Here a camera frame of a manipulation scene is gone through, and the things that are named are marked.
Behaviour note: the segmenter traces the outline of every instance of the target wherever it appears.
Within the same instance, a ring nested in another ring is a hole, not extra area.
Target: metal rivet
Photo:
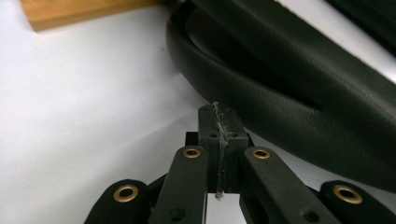
[[[128,192],[127,195],[122,195],[122,193],[125,193],[126,191],[131,191]],[[116,192],[114,192],[114,200],[116,200],[119,203],[128,203],[131,200],[133,200],[137,194],[139,193],[139,189],[135,185],[123,185],[119,187]]]
[[[254,150],[253,155],[259,159],[268,159],[270,158],[270,153],[264,149]]]
[[[187,148],[183,151],[183,155],[187,158],[193,159],[199,157],[201,155],[201,152],[200,150],[195,148]]]
[[[359,193],[347,186],[336,185],[332,189],[332,192],[334,192],[335,196],[346,203],[359,204],[363,202],[363,198],[359,195]]]

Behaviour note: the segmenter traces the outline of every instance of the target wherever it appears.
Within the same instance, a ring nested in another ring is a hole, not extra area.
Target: white table
[[[324,2],[282,2],[396,80],[395,58]],[[0,223],[82,223],[114,182],[167,172],[207,104],[168,56],[169,15],[148,7],[35,33],[19,1],[0,1]],[[314,189],[344,179],[252,138]],[[352,183],[396,212],[395,194]],[[208,199],[207,223],[244,222],[237,196]]]

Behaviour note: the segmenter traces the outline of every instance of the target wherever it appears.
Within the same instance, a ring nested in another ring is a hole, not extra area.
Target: textured black fabric
[[[167,45],[207,101],[233,107],[250,130],[304,160],[396,192],[393,83],[272,0],[194,2],[211,17],[201,41],[213,33],[217,44],[199,45],[212,52],[185,29],[190,2],[172,16]]]
[[[327,0],[396,55],[396,0]]]

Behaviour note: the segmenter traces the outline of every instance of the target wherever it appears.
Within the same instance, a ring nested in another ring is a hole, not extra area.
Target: wooden block
[[[166,0],[21,0],[35,31],[105,16]]]

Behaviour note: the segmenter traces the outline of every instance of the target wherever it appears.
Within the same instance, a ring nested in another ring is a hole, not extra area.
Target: white surface
[[[283,2],[396,79],[395,59],[326,4]],[[35,33],[19,1],[0,1],[0,223],[82,223],[114,182],[167,172],[206,104],[168,56],[169,14],[149,7]],[[253,140],[315,189],[343,179]],[[395,194],[360,186],[396,211]],[[244,222],[237,197],[208,207],[207,223]]]

